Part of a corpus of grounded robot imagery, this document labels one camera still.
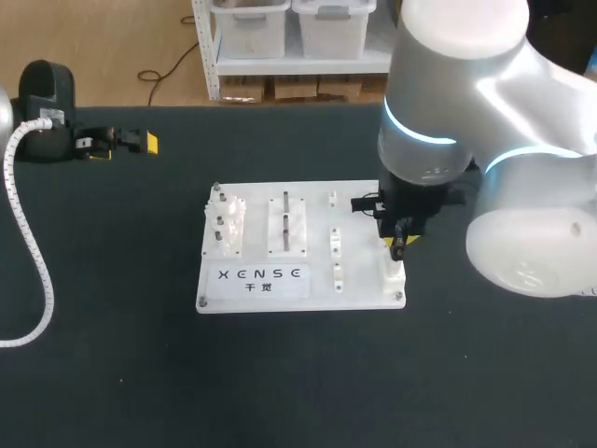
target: metal shelf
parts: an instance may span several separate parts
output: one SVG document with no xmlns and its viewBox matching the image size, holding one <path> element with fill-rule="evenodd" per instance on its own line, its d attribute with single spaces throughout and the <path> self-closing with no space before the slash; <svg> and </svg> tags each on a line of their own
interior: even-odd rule
<svg viewBox="0 0 597 448">
<path fill-rule="evenodd" d="M 286 55 L 280 59 L 230 59 L 219 51 L 217 73 L 239 75 L 339 75 L 387 73 L 394 47 L 394 24 L 390 15 L 378 8 L 369 16 L 365 54 L 356 60 L 305 59 L 302 52 L 299 18 L 288 13 L 286 18 Z"/>
<path fill-rule="evenodd" d="M 383 1 L 369 15 L 365 54 L 358 60 L 317 60 L 303 56 L 299 17 L 286 18 L 286 52 L 280 59 L 231 59 L 220 51 L 220 33 L 212 34 L 206 0 L 192 0 L 205 81 L 211 100 L 219 100 L 219 77 L 265 75 L 340 75 L 388 73 L 396 28 Z"/>
</svg>

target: black device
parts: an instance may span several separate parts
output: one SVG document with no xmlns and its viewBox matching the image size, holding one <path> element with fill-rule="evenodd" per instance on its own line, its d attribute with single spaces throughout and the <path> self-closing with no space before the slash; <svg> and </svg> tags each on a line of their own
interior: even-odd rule
<svg viewBox="0 0 597 448">
<path fill-rule="evenodd" d="M 469 169 L 476 169 L 471 163 Z M 464 205 L 465 194 L 452 184 L 422 187 L 396 177 L 382 167 L 377 193 L 352 198 L 353 212 L 371 212 L 377 221 L 380 238 L 391 238 L 394 261 L 404 258 L 409 236 L 424 235 L 427 220 L 444 205 Z"/>
<path fill-rule="evenodd" d="M 112 151 L 126 147 L 130 152 L 156 152 L 148 147 L 139 130 L 114 127 L 84 128 L 76 121 L 75 80 L 59 63 L 34 61 L 22 72 L 19 98 L 12 99 L 14 127 L 23 121 L 47 118 L 55 123 L 50 133 L 31 133 L 21 142 L 17 159 L 33 162 L 72 159 L 110 159 Z"/>
</svg>

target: white shelf post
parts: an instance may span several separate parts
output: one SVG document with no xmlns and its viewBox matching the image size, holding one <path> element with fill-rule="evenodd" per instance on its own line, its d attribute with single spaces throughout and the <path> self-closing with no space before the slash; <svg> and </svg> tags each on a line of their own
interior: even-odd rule
<svg viewBox="0 0 597 448">
<path fill-rule="evenodd" d="M 217 101 L 220 99 L 220 80 L 216 66 L 217 48 L 215 48 L 214 39 L 212 38 L 211 15 L 205 2 L 206 0 L 193 0 L 193 13 L 195 15 L 199 50 L 203 59 L 207 92 L 210 100 Z"/>
</svg>

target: white cable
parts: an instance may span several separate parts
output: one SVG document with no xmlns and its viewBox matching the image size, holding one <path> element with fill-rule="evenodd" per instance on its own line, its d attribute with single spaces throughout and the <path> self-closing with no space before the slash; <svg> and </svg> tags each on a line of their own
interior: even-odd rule
<svg viewBox="0 0 597 448">
<path fill-rule="evenodd" d="M 12 208 L 12 213 L 14 214 L 17 224 L 19 225 L 19 229 L 21 230 L 21 235 L 27 244 L 27 248 L 31 253 L 31 257 L 34 259 L 35 267 L 37 268 L 39 278 L 41 279 L 41 283 L 44 287 L 46 306 L 39 324 L 37 324 L 37 327 L 35 327 L 31 333 L 19 339 L 0 341 L 0 348 L 19 347 L 21 345 L 26 345 L 27 343 L 30 343 L 36 339 L 48 326 L 54 311 L 54 288 L 52 287 L 52 281 L 49 278 L 46 262 L 41 256 L 37 242 L 35 241 L 34 235 L 31 233 L 31 229 L 29 228 L 29 223 L 27 223 L 27 218 L 22 211 L 21 202 L 19 201 L 19 194 L 17 194 L 17 186 L 15 185 L 15 173 L 13 166 L 15 161 L 15 153 L 17 152 L 17 146 L 19 145 L 21 139 L 31 131 L 51 129 L 51 127 L 51 119 L 35 119 L 32 121 L 25 121 L 10 136 L 7 144 L 7 151 L 4 153 L 4 184 L 7 187 L 8 201 L 10 202 L 10 208 Z"/>
</svg>

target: white plastic board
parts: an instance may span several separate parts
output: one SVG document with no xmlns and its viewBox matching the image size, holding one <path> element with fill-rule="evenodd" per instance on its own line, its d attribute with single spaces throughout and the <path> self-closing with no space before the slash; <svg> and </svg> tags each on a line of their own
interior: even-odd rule
<svg viewBox="0 0 597 448">
<path fill-rule="evenodd" d="M 402 263 L 389 260 L 376 221 L 351 209 L 352 198 L 375 192 L 377 185 L 375 180 L 358 180 L 219 186 L 218 194 L 236 196 L 246 205 L 242 248 L 240 256 L 235 250 L 229 256 L 202 258 L 197 311 L 404 308 Z M 280 256 L 285 248 L 284 225 L 279 225 L 285 214 L 285 191 L 290 238 L 287 256 Z M 306 232 L 295 231 L 293 224 L 304 226 Z M 212 250 L 214 239 L 214 227 L 208 223 L 202 253 Z"/>
</svg>

